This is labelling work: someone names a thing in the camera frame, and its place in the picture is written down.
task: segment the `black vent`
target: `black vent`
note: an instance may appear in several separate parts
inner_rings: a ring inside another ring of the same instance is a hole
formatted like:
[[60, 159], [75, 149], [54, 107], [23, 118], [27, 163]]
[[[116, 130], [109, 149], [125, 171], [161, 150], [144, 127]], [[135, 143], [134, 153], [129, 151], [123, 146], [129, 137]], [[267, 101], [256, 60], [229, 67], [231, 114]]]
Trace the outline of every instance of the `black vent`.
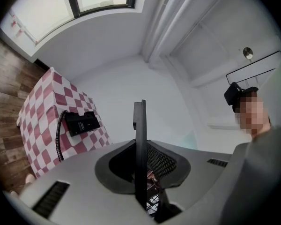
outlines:
[[211, 163], [211, 164], [214, 164], [214, 165], [221, 166], [221, 167], [226, 167], [227, 164], [228, 164], [228, 162], [218, 160], [218, 159], [214, 159], [214, 158], [209, 159], [207, 162]]
[[69, 186], [68, 183], [64, 182], [54, 183], [49, 191], [33, 207], [33, 210], [44, 218], [48, 218]]
[[177, 166], [174, 159], [148, 144], [148, 165], [157, 179], [170, 174]]

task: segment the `pink and white checkered cloth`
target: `pink and white checkered cloth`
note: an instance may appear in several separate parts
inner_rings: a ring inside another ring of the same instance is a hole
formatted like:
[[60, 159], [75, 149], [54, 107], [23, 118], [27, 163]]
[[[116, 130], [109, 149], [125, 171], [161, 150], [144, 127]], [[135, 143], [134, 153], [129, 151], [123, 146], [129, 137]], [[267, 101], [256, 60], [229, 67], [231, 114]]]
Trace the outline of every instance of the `pink and white checkered cloth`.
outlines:
[[63, 119], [60, 147], [64, 159], [111, 144], [93, 100], [50, 68], [26, 98], [17, 120], [28, 160], [37, 177], [59, 163], [55, 136], [63, 110], [79, 115], [93, 111], [100, 124], [100, 128], [94, 131], [71, 137]]

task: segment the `coiled cable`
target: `coiled cable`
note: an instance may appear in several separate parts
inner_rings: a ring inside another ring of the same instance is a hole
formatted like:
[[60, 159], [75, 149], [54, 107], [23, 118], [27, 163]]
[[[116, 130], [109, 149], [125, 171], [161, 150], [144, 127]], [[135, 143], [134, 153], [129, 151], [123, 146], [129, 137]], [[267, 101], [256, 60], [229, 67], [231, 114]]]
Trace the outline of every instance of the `coiled cable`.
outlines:
[[58, 156], [59, 162], [64, 160], [64, 157], [62, 156], [62, 152], [60, 150], [59, 134], [60, 134], [61, 121], [62, 121], [65, 113], [67, 113], [67, 110], [62, 111], [62, 113], [59, 116], [59, 119], [57, 122], [56, 137], [55, 137], [56, 151], [57, 151], [57, 156]]

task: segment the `white ceiling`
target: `white ceiling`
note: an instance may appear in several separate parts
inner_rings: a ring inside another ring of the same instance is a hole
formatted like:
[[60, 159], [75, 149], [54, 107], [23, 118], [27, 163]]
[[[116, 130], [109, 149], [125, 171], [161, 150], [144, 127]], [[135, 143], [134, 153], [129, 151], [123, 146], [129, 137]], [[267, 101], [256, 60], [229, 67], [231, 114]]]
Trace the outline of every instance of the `white ceiling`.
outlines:
[[[251, 61], [245, 47], [253, 50]], [[243, 67], [279, 49], [281, 36], [258, 0], [219, 0], [172, 55], [193, 80], [231, 60]]]
[[145, 0], [142, 13], [109, 14], [70, 27], [48, 41], [38, 58], [72, 80], [102, 64], [138, 54], [157, 2]]

